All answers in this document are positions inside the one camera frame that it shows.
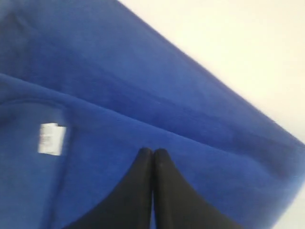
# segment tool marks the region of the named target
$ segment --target clothing tag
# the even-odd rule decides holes
[[[57,123],[41,124],[38,152],[60,156],[65,132],[66,128]]]

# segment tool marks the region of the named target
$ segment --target white background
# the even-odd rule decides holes
[[[121,0],[305,142],[305,0]],[[274,229],[305,228],[305,188]]]

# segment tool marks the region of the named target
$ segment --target blue cloth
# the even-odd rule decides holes
[[[1,1],[0,102],[0,228],[76,220],[142,146],[247,229],[304,180],[301,142],[113,0]],[[60,157],[37,153],[45,122],[68,128]]]

